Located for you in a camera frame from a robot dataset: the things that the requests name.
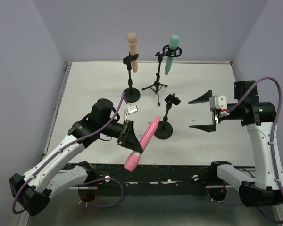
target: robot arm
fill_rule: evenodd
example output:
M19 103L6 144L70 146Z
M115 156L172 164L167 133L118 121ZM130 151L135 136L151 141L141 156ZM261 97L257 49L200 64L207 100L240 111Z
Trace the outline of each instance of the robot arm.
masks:
M200 98L191 101L192 104L209 101L213 120L212 125L190 127L213 132L216 130L216 125L223 120L241 120L242 126L246 126L250 136L256 177L246 176L226 161L213 162L211 165L218 178L226 181L239 192L240 199L245 206L277 205L283 203L278 183L278 181L281 181L280 184L283 189L283 170L276 140L276 128L272 143L276 169L274 169L270 144L271 129L275 121L276 111L272 103L259 102L256 86L246 98L242 98L254 83L255 81L235 82L234 96L240 104L232 111L228 111L228 109L237 104L227 103L225 96L212 96L211 90ZM276 179L276 170L279 172L279 179Z
M12 195L31 216L34 216L47 206L50 198L84 183L87 179L92 181L98 178L95 168L87 162L81 162L65 173L59 172L72 158L100 138L100 133L116 138L122 147L143 153L157 126L152 123L140 143L134 133L133 121L127 118L136 111L136 106L126 108L125 121L120 124L120 117L116 114L113 103L107 99L99 99L93 105L91 113L74 123L59 145L38 165L23 175L14 174L10 178ZM112 112L116 114L117 119L110 118ZM104 127L108 121L111 121L111 124Z

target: white table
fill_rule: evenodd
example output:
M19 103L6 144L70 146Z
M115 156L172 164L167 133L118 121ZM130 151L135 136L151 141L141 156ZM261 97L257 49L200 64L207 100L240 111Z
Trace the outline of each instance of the white table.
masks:
M209 89L213 90L213 95L227 96L229 102L235 102L231 65L177 63L172 65L169 75L164 75L164 66L162 64L160 82L169 86L160 90L161 107L158 107L157 96L152 90L141 90L156 79L158 63L139 62L138 72L132 73L133 86L141 92L141 98L136 102L139 111L132 115L139 139L149 122L157 115L164 116L164 98L168 94L175 93L181 99L181 103L173 106L168 115L173 135L167 140L153 137L140 164L209 165L212 161L224 160L233 165L253 166L250 139L239 121L223 121L213 133L188 127L212 123L208 103L188 104ZM98 99L109 99L116 108L122 91L128 87L127 80L128 71L121 62L72 63L48 152L60 143L74 122L91 111ZM110 142L98 140L73 158L71 163L123 164L130 152L118 146L115 139Z

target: gray wall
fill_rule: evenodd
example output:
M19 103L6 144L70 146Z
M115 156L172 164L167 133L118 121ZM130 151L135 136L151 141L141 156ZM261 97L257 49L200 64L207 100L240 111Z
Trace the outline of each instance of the gray wall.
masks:
M64 61L31 0L0 0L0 226L17 225L8 180L41 159Z
M267 3L239 51L233 70L237 80L273 76L283 89L283 0ZM271 81L259 84L258 92L262 101L277 104L277 89ZM278 146L283 165L283 107L278 122Z
M33 0L67 61L121 60L126 36L154 60L172 34L180 60L233 60L267 0Z

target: round stand base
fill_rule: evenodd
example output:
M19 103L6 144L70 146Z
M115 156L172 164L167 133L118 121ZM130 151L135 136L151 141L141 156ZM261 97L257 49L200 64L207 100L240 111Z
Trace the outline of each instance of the round stand base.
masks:
M124 93L126 95L126 99L129 103L134 103L138 101L141 97L141 93L137 88L132 87L132 93L130 94L130 88L126 88L124 90Z
M158 139L166 140L171 137L173 133L173 127L169 122L166 123L165 129L162 129L162 121L159 122L158 128L156 132L154 133L154 136L156 136Z

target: microphone stand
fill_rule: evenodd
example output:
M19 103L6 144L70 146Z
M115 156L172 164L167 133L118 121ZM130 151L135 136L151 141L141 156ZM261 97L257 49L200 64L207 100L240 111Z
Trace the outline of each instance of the microphone stand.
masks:
M165 140L171 137L173 134L173 127L168 122L168 113L169 110L172 108L172 104L179 105L181 100L175 96L175 93L169 94L166 98L166 114L162 121L159 121L158 128L154 133L154 136L156 136L158 139Z
M165 84L161 84L159 82L159 79L160 79L160 66L161 66L161 62L163 60L163 57L165 56L164 54L160 53L160 52L157 52L155 54L156 57L158 57L158 71L156 73L156 80L154 81L154 83L150 86L147 86L145 88L142 88L142 90L146 90L148 88L150 88L151 90L153 90L153 92L158 96L158 106L160 106L160 102L159 102L159 91L162 87L168 87L168 85L165 85Z
M139 90L137 88L132 87L133 82L132 82L132 79L131 79L131 70L132 70L131 62L133 60L137 60L137 58L138 58L138 54L131 56L130 52L129 52L129 56L127 56L123 59L123 63L125 65L127 65L127 70L128 70L128 74L129 74L129 79L128 79L129 88L126 88L124 90L124 93L126 95L126 99L129 103L134 103L134 102L138 101L141 97L141 93L139 92Z
M165 84L161 84L159 82L160 79L160 66L161 66L161 62L163 61L163 57L167 56L167 57L179 57L181 56L181 54L183 53L183 51L181 50L180 47L177 47L177 49L172 50L169 49L169 45L165 45L162 49L162 53L157 52L155 54L156 57L158 57L158 72L156 73L156 80L154 81L154 83L152 85L149 85L147 87L142 88L142 90L146 90L148 88L150 88L157 96L158 96L158 106L160 107L160 101L159 101L159 91L162 87L168 87L168 85Z

